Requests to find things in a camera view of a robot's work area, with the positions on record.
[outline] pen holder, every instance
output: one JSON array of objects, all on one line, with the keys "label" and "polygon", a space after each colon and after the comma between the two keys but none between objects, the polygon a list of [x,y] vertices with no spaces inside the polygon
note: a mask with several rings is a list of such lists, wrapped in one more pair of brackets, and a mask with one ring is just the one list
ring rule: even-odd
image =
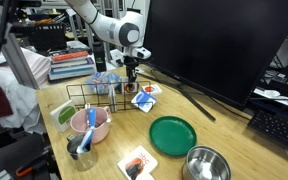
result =
[{"label": "pen holder", "polygon": [[79,171],[86,171],[93,167],[97,162],[97,151],[95,146],[90,143],[90,150],[81,154],[76,152],[77,147],[82,143],[84,135],[75,136],[69,140],[67,151],[72,157],[72,164]]},{"label": "pen holder", "polygon": [[[105,107],[92,107],[96,111],[96,123],[94,134],[92,137],[92,143],[98,143],[102,141],[109,132],[109,124],[111,122],[111,113],[108,106]],[[71,119],[72,129],[80,135],[84,135],[88,131],[88,123],[86,110],[82,109],[74,114]]]}]

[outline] black monitor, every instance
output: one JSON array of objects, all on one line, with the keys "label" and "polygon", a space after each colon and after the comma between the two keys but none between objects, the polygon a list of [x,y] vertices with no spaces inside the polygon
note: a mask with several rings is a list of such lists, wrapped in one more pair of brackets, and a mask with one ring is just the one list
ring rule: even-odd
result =
[{"label": "black monitor", "polygon": [[150,65],[244,109],[288,34],[288,0],[152,0]]}]

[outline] keyboard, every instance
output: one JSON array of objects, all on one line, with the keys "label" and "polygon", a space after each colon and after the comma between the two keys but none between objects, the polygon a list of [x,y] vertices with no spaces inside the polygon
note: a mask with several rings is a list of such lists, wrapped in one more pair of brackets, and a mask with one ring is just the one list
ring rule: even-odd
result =
[{"label": "keyboard", "polygon": [[288,121],[269,112],[258,110],[248,126],[274,138],[288,147]]}]

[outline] metal bowl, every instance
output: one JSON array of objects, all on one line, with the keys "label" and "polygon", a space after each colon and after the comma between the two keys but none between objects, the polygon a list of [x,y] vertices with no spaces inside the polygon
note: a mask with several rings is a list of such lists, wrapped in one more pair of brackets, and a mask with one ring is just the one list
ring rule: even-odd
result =
[{"label": "metal bowl", "polygon": [[231,170],[225,158],[207,146],[189,150],[183,166],[184,180],[230,180]]}]

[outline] desk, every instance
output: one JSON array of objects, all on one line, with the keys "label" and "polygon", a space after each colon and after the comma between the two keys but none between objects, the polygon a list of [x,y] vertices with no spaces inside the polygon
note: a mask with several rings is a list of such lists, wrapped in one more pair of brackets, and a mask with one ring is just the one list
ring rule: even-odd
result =
[{"label": "desk", "polygon": [[[125,75],[125,68],[113,71]],[[156,180],[181,179],[185,156],[174,158],[164,155],[150,143],[150,125],[155,119],[167,115],[180,117],[190,123],[196,131],[198,145],[218,150],[231,167],[232,179],[288,179],[288,157],[283,146],[257,134],[247,127],[247,120],[233,115],[208,97],[194,95],[193,98],[217,120],[213,122],[207,119],[176,90],[163,85],[160,85],[163,94],[156,96],[157,103],[148,113],[134,109],[112,114],[109,134],[95,145],[98,151],[97,164],[88,171],[79,172],[72,167],[71,157],[66,152],[66,137],[74,134],[73,130],[58,132],[49,113],[68,100],[66,85],[80,84],[85,80],[79,78],[37,91],[40,110],[64,180],[125,179],[117,163],[139,145],[145,147],[159,163],[152,172]]]}]

